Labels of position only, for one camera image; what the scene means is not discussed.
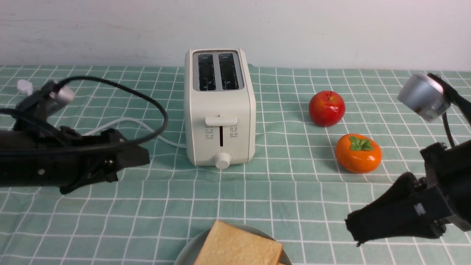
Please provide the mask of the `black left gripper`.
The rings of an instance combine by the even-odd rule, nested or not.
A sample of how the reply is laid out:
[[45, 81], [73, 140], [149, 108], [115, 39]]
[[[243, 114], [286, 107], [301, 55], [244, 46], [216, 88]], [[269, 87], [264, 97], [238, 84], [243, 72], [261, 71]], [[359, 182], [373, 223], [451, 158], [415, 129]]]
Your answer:
[[[97, 136], [85, 136], [74, 129], [61, 126], [60, 131], [71, 140], [78, 140], [85, 145], [101, 143], [123, 143], [125, 137], [117, 129], [106, 129]], [[117, 153], [92, 153], [71, 156], [72, 164], [66, 166], [67, 176], [72, 176], [70, 183], [61, 185], [62, 195], [69, 194], [78, 188], [96, 183], [118, 181], [117, 173], [130, 167], [145, 166], [150, 163], [149, 152], [139, 145], [122, 147]]]

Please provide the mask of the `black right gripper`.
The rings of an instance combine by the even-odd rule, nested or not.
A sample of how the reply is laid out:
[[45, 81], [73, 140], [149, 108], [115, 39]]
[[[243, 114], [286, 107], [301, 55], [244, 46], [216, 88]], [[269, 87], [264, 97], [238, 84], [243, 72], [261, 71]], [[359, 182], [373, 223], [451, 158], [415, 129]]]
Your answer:
[[470, 141], [452, 148], [437, 142], [420, 153], [425, 187], [406, 172], [380, 198], [348, 214], [346, 227], [358, 245], [392, 237], [437, 239], [447, 224], [470, 230]]

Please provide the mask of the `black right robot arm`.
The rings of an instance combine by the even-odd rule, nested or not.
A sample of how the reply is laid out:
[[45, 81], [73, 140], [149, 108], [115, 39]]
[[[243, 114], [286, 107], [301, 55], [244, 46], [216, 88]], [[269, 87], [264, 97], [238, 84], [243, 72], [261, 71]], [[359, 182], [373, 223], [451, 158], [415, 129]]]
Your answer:
[[447, 224], [470, 230], [470, 141], [449, 149], [437, 142], [420, 153], [424, 177], [403, 173], [382, 196], [347, 216], [358, 245], [392, 237], [437, 239]]

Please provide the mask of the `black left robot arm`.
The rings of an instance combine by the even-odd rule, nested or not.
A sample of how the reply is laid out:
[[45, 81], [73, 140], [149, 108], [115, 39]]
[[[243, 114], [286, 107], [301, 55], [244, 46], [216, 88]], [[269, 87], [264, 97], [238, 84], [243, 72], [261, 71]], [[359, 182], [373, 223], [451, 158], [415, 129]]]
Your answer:
[[[96, 146], [101, 143], [124, 143], [127, 139], [116, 129], [101, 131], [99, 135], [84, 136], [69, 127], [61, 127], [61, 134], [72, 146]], [[16, 148], [56, 148], [60, 144], [52, 137], [36, 137], [19, 131], [1, 133], [1, 150]], [[1, 187], [58, 187], [63, 195], [96, 183], [118, 181], [117, 173], [125, 168], [150, 163], [149, 151], [139, 145], [127, 146], [122, 151], [95, 154], [1, 158]]]

